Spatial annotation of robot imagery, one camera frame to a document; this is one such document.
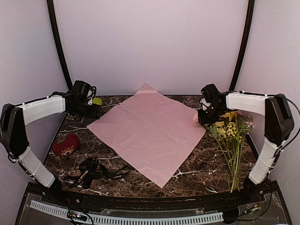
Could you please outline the small yellow filler flowers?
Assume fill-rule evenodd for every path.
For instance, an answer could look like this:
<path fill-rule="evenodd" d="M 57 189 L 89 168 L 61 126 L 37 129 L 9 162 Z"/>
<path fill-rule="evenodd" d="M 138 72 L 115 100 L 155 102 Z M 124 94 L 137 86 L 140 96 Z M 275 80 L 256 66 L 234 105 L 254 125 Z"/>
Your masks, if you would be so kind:
<path fill-rule="evenodd" d="M 232 176 L 231 193 L 236 187 L 240 161 L 240 133 L 238 126 L 234 122 L 229 122 L 226 127 L 226 147 L 228 156 L 228 165 Z"/>

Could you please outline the pink wrapping paper sheet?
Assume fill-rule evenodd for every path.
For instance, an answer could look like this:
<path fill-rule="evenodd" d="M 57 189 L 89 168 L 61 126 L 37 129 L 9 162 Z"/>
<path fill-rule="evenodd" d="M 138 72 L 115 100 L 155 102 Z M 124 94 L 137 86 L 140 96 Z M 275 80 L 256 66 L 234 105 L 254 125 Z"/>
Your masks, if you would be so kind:
<path fill-rule="evenodd" d="M 88 129 L 146 178 L 163 188 L 205 134 L 197 111 L 144 84 Z"/>

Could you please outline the yellow daisy bunch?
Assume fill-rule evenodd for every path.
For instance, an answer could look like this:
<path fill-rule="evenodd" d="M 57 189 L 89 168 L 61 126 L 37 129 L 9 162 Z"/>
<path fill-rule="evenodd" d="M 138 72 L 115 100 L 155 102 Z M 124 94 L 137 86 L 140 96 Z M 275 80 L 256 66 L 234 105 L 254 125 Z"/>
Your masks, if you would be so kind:
<path fill-rule="evenodd" d="M 227 147 L 226 145 L 226 127 L 223 122 L 216 122 L 214 124 L 205 125 L 206 130 L 209 132 L 209 136 L 212 137 L 219 145 L 220 150 L 225 156 L 228 162 Z"/>

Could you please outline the yellow rose stem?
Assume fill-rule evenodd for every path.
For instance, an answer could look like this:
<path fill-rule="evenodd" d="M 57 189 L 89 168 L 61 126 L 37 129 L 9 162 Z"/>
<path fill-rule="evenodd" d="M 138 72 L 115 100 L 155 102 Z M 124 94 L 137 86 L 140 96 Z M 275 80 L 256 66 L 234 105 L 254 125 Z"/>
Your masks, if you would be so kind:
<path fill-rule="evenodd" d="M 223 121 L 223 124 L 227 126 L 229 123 L 236 124 L 238 122 L 238 111 L 226 112 L 224 115 L 220 116 Z"/>

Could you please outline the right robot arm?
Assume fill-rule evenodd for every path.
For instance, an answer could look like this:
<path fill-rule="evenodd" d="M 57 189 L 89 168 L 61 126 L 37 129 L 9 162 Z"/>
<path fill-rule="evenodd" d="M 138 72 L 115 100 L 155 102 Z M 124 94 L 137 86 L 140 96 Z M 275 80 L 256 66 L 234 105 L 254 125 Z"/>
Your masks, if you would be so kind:
<path fill-rule="evenodd" d="M 237 179 L 246 136 L 254 130 L 252 116 L 244 112 L 264 117 L 264 144 L 258 159 L 245 179 L 245 189 L 239 199 L 250 203 L 257 196 L 253 185 L 262 183 L 276 166 L 280 153 L 292 141 L 294 119 L 289 105 L 291 100 L 283 94 L 267 95 L 244 91 L 220 92 L 214 84 L 201 90 L 201 109 L 197 121 L 209 132 L 218 144 L 232 176 L 232 189 L 238 187 Z"/>

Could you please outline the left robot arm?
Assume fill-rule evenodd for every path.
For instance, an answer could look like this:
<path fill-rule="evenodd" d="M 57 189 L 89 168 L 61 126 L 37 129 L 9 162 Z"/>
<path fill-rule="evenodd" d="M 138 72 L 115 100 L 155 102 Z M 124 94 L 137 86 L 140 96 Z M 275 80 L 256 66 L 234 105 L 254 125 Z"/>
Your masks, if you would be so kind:
<path fill-rule="evenodd" d="M 48 197 L 55 204 L 66 201 L 66 193 L 54 186 L 57 178 L 44 166 L 40 156 L 32 147 L 34 123 L 53 115 L 71 114 L 76 117 L 99 119 L 101 105 L 76 94 L 54 92 L 53 94 L 19 104 L 7 103 L 0 113 L 0 143 L 8 158 L 35 181 L 48 190 Z"/>

